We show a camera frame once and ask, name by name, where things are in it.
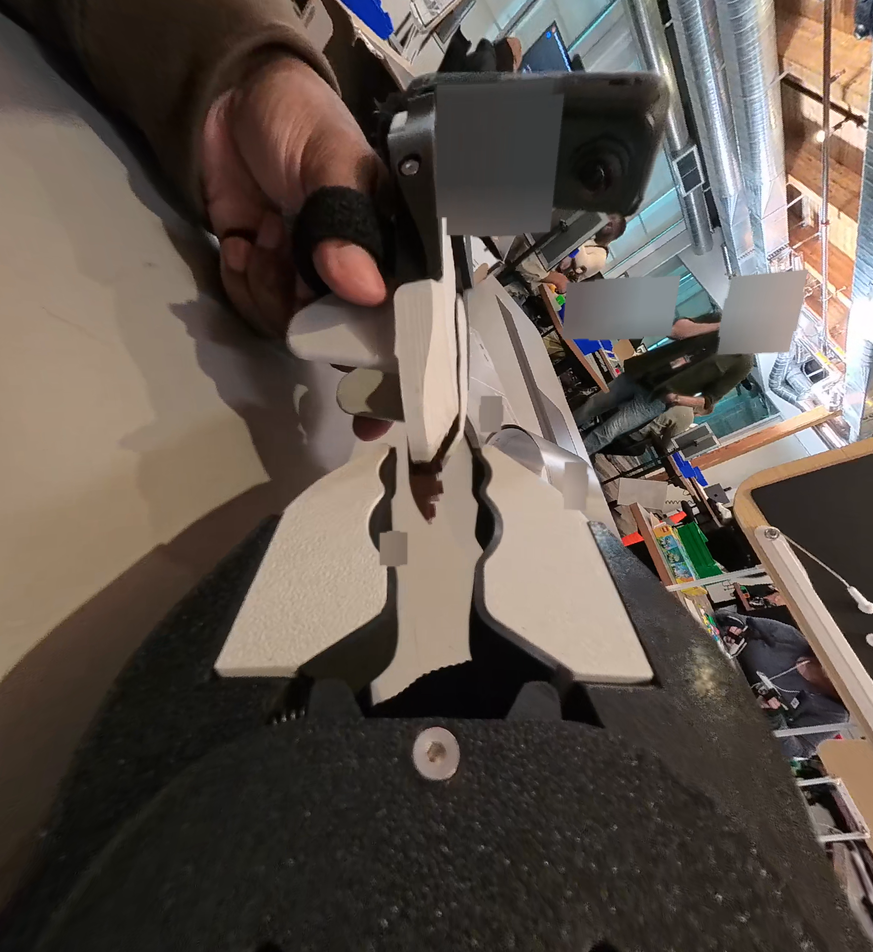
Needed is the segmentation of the person's left hand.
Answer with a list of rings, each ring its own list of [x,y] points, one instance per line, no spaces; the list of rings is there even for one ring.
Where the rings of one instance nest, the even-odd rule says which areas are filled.
[[[324,79],[277,54],[209,108],[200,172],[227,295],[258,333],[283,341],[312,299],[293,262],[291,218],[324,187],[374,195],[385,167]]]

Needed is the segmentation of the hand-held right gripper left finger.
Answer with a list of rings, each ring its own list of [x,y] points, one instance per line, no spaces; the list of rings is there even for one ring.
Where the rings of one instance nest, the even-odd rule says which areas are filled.
[[[221,677],[303,676],[368,688],[395,657],[395,448],[372,444],[305,489],[278,520],[216,660]]]

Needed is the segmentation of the orange clip plate brick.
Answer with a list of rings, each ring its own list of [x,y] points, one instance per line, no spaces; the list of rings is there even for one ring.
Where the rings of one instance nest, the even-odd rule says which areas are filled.
[[[446,450],[440,449],[430,460],[416,459],[408,450],[408,485],[411,496],[427,524],[432,524],[437,514],[437,504],[444,489],[442,471]]]

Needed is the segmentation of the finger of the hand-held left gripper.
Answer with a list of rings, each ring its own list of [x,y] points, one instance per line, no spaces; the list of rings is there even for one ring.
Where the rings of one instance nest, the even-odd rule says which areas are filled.
[[[304,361],[395,375],[413,463],[435,464],[458,440],[468,330],[452,276],[407,283],[390,303],[375,307],[327,295],[292,319],[288,348]]]
[[[481,442],[507,423],[517,423],[517,363],[495,292],[464,292],[469,328],[468,417]]]

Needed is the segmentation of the stack of blue bins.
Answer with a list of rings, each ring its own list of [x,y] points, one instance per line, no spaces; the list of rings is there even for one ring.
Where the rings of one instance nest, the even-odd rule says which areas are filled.
[[[387,41],[395,31],[393,20],[381,1],[340,1],[371,32]]]

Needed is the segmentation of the grey desk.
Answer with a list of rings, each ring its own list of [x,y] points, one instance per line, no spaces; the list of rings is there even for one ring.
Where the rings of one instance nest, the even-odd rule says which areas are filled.
[[[150,631],[357,451],[147,152],[0,11],[0,911]]]

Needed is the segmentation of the person's left forearm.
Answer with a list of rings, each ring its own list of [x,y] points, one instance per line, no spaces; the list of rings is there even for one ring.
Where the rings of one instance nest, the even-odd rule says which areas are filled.
[[[9,1],[0,8],[79,67],[105,105],[140,130],[201,217],[199,139],[221,95],[287,55],[339,96],[293,2]]]

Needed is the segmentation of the green box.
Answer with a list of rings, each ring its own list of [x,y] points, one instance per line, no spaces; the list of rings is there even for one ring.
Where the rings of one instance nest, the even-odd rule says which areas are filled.
[[[694,577],[704,579],[722,574],[721,566],[708,548],[707,537],[696,523],[683,522],[676,526],[676,532]]]

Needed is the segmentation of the brick instruction booklet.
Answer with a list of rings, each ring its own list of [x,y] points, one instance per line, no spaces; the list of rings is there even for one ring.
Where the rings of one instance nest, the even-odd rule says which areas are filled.
[[[537,327],[495,278],[486,277],[474,288],[491,290],[498,296],[517,363],[513,393],[517,423],[507,424],[540,436],[589,464],[589,455]]]

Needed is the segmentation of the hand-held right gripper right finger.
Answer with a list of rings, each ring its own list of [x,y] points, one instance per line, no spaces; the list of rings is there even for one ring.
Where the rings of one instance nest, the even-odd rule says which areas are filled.
[[[480,617],[549,670],[583,684],[654,676],[584,513],[494,446],[479,498],[492,518],[475,570]]]

